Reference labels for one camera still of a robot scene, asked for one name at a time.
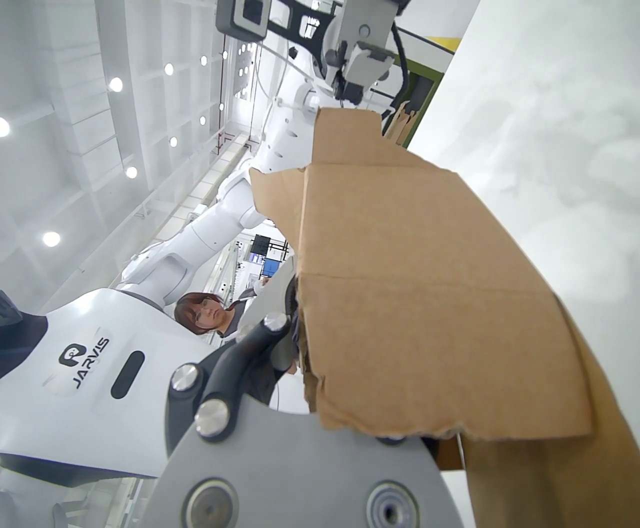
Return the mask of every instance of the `jarvis logo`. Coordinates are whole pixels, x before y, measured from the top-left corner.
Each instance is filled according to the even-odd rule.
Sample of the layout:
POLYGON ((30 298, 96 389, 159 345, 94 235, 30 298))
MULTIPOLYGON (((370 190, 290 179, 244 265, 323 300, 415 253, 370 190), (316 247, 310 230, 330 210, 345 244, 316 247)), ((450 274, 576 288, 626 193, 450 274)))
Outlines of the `jarvis logo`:
POLYGON ((58 362, 61 365, 65 365, 67 367, 75 367, 79 362, 74 358, 78 356, 84 356, 86 354, 86 346, 79 345, 78 343, 71 343, 67 348, 65 348, 64 352, 58 358, 58 362))
POLYGON ((80 388, 83 380, 86 378, 87 374, 89 374, 93 365, 98 361, 100 354, 102 354, 108 344, 109 339, 101 337, 89 353, 87 353, 86 346, 79 345, 78 343, 69 345, 65 348, 64 352, 62 352, 58 359, 60 364, 71 368, 80 365, 76 369, 75 376, 73 378, 76 383, 76 390, 80 388))

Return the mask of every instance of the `white ceiling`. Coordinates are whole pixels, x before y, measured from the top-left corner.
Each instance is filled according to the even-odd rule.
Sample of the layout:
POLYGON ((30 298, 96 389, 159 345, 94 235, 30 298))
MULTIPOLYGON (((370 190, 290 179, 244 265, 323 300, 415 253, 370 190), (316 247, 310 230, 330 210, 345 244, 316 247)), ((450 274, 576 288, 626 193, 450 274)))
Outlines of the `white ceiling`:
POLYGON ((0 138, 0 289, 21 309, 48 311, 110 284, 215 161, 235 70, 222 51, 235 48, 214 9, 0 1, 0 117, 12 127, 0 138), (119 93, 107 88, 113 77, 119 93), (43 244, 47 231, 58 246, 43 244))

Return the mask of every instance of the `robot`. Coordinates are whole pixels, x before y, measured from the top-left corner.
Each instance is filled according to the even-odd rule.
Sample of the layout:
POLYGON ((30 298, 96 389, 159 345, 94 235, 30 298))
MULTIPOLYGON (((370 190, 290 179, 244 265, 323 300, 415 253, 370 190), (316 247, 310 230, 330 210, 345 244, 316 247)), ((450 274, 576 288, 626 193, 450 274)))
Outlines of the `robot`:
MULTIPOLYGON (((220 0, 216 18, 245 42, 268 29, 284 36, 309 51, 318 76, 289 72, 279 95, 292 103, 275 106, 253 160, 263 172, 310 162, 310 95, 320 106, 357 106, 385 76, 395 54, 384 46, 403 8, 349 0, 332 17, 284 3, 287 28, 268 20, 270 1, 220 0), (295 25, 305 14, 321 23, 311 39, 295 25)), ((195 221, 135 255, 115 289, 46 316, 0 294, 1 528, 67 528, 59 503, 70 487, 124 476, 159 478, 145 527, 461 526, 419 439, 324 431, 315 415, 275 412, 246 390, 255 373, 287 361, 293 266, 283 266, 267 301, 247 310, 244 331, 219 350, 163 312, 203 263, 264 220, 243 170, 195 221), (302 482, 301 499, 292 494, 302 482)))

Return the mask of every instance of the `cardboard box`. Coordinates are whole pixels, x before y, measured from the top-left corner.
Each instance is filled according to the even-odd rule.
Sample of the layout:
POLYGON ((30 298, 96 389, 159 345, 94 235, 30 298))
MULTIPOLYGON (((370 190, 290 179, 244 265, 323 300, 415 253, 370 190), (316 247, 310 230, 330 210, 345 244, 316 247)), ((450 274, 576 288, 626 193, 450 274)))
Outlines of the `cardboard box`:
POLYGON ((640 526, 640 453, 604 376, 459 176, 383 139, 376 113, 322 109, 311 165, 252 185, 298 254, 325 427, 453 438, 449 452, 462 434, 479 528, 595 525, 585 500, 640 526))

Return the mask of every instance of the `yellow stripe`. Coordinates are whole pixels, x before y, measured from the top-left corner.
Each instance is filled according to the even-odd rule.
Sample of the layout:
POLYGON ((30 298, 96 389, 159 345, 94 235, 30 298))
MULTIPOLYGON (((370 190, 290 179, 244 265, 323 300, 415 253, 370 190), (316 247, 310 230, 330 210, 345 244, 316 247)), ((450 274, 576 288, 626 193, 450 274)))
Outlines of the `yellow stripe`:
POLYGON ((460 45, 461 38, 448 38, 446 36, 427 36, 429 40, 434 41, 437 44, 440 44, 442 47, 447 48, 450 51, 455 51, 458 49, 460 45))

